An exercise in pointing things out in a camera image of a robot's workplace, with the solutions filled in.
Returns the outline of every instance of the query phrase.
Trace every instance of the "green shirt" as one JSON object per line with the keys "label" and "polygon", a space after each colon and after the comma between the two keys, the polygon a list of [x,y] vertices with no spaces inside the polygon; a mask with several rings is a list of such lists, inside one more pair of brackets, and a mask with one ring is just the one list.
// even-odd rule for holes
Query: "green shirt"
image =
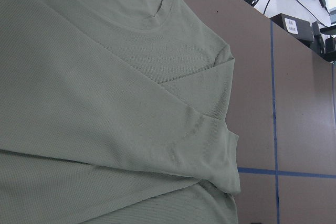
{"label": "green shirt", "polygon": [[237,222],[234,58],[183,0],[0,3],[0,223]]}

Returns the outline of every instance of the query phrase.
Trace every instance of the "tile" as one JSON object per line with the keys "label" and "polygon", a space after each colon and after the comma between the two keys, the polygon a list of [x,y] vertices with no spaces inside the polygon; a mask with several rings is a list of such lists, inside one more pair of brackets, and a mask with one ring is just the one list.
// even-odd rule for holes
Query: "tile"
{"label": "tile", "polygon": [[239,223],[277,223],[275,176],[246,173],[239,175],[242,191],[234,196]]}
{"label": "tile", "polygon": [[280,223],[336,222],[336,179],[279,176]]}
{"label": "tile", "polygon": [[184,0],[235,57],[226,123],[240,167],[274,169],[270,21],[243,0]]}
{"label": "tile", "polygon": [[279,170],[336,174],[332,64],[274,24]]}

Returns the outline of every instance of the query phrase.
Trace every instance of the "barcode sticker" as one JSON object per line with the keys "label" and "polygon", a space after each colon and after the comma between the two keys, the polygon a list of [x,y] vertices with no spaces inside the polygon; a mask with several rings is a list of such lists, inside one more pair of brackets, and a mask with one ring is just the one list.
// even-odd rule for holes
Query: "barcode sticker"
{"label": "barcode sticker", "polygon": [[295,20],[285,18],[287,31],[291,34],[299,34],[298,28],[296,27]]}

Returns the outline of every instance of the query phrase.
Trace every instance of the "ribbed fabric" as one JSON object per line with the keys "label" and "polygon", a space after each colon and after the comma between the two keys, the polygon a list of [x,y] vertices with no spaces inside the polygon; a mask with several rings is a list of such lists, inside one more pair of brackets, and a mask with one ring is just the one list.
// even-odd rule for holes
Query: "ribbed fabric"
{"label": "ribbed fabric", "polygon": [[0,3],[0,223],[236,223],[234,58],[183,0]]}

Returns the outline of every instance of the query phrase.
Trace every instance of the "blue line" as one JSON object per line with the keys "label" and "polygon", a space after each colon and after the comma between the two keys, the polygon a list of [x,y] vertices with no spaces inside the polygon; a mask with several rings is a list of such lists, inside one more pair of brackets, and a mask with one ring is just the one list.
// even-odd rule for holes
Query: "blue line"
{"label": "blue line", "polygon": [[[240,173],[252,173],[252,174],[266,174],[266,175],[275,175],[275,170],[266,170],[266,169],[256,169],[256,168],[247,168],[247,167],[238,167]],[[310,177],[310,178],[336,178],[336,175],[329,174],[319,174],[319,173],[299,173],[299,172],[288,172],[285,170],[277,171],[278,176],[292,176],[292,177]]]}
{"label": "blue line", "polygon": [[334,72],[335,72],[335,61],[334,63],[331,65],[331,83],[332,83],[332,102],[334,104],[334,118],[335,118],[335,128],[336,128],[336,109],[335,109],[335,83],[334,83]]}
{"label": "blue line", "polygon": [[273,22],[270,20],[271,35],[271,70],[272,70],[272,103],[273,103],[273,136],[274,136],[274,160],[275,160],[275,190],[277,202],[277,224],[280,224],[279,181],[278,181],[278,143],[277,143],[277,118],[275,105],[275,79],[274,79],[274,55],[273,55]]}

